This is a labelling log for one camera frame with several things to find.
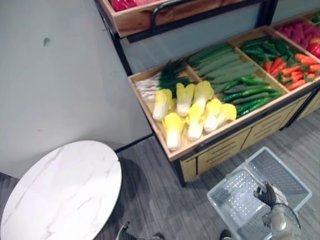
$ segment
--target drawer front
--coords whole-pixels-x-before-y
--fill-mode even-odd
[[[300,98],[298,98],[296,101],[294,101],[294,103],[296,103],[294,109],[292,110],[292,112],[290,112],[288,114],[288,116],[286,117],[286,119],[282,122],[282,125],[280,126],[280,129],[283,128],[288,121],[293,117],[293,115],[298,111],[298,109],[302,106],[302,104],[305,103],[305,101],[307,100],[307,98],[309,97],[311,93],[308,93]]]
[[[249,132],[250,128],[241,130],[233,134],[228,139],[221,140],[220,142],[216,143],[214,147],[199,155],[197,157],[198,174],[202,174],[203,172],[218,165],[219,163],[222,163],[239,152],[244,141],[249,135]]]
[[[313,111],[320,108],[320,92],[317,93],[317,95],[312,99],[312,101],[306,106],[304,111],[300,114],[300,116],[297,118],[297,120],[305,117],[306,115],[312,113]]]
[[[196,158],[180,161],[184,181],[189,181],[197,175]]]
[[[297,103],[284,106],[275,113],[264,117],[259,123],[255,124],[252,127],[245,143],[243,144],[242,149],[257,143],[270,134],[276,132],[282,126],[283,121],[288,117],[289,114],[291,114],[296,105]]]

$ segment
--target carrot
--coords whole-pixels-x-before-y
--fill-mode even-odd
[[[299,80],[303,79],[304,78],[304,73],[302,74],[299,74],[299,75],[295,75],[295,76],[292,76],[291,79],[292,79],[292,82],[295,83],[295,82],[298,82]]]
[[[270,73],[272,73],[277,67],[279,67],[281,63],[282,58],[279,56],[274,60],[273,64],[271,65]]]
[[[313,65],[313,64],[318,64],[318,62],[313,59],[312,57],[306,57],[306,58],[303,58],[301,59],[301,64],[303,65]]]
[[[266,70],[267,73],[271,72],[271,65],[272,65],[272,61],[266,61],[263,64],[263,69]]]
[[[303,71],[293,71],[291,73],[291,76],[293,77],[293,76],[296,76],[296,75],[299,75],[299,74],[303,74],[303,73],[304,73]]]
[[[308,73],[316,73],[320,71],[320,64],[310,65]]]
[[[301,87],[302,85],[306,84],[305,80],[299,80],[296,82],[293,82],[290,86],[288,86],[286,89],[288,89],[289,91],[295,90],[299,87]]]
[[[298,71],[299,69],[300,69],[300,66],[293,66],[293,67],[285,68],[281,72],[284,75],[287,75],[287,74],[291,74],[294,71]]]
[[[308,79],[315,79],[316,78],[316,75],[314,73],[309,73],[307,76],[306,76]]]
[[[294,55],[294,58],[295,58],[295,60],[301,61],[302,59],[309,58],[309,56],[301,54],[301,53],[296,53]]]
[[[282,62],[275,70],[271,72],[271,76],[272,77],[277,76],[280,73],[280,71],[284,69],[286,66],[287,66],[287,63],[285,61]]]

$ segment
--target floor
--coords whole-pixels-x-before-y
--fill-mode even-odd
[[[123,185],[115,209],[95,240],[114,240],[121,225],[129,232],[167,240],[217,240],[227,226],[207,200],[207,192],[246,158],[267,146],[312,190],[299,211],[304,238],[320,235],[320,109],[243,150],[181,188],[154,137],[118,154]],[[0,212],[17,179],[0,174]]]

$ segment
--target white wall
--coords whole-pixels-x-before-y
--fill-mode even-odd
[[[280,0],[274,19],[319,6]],[[123,40],[134,72],[254,27],[250,6],[141,42]],[[151,133],[93,0],[0,1],[0,172],[21,177],[66,143],[119,148]],[[43,39],[51,43],[43,47]]]

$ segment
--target table top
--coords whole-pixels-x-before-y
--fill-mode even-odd
[[[40,159],[12,191],[1,240],[92,240],[121,189],[115,152],[97,141],[62,146]]]

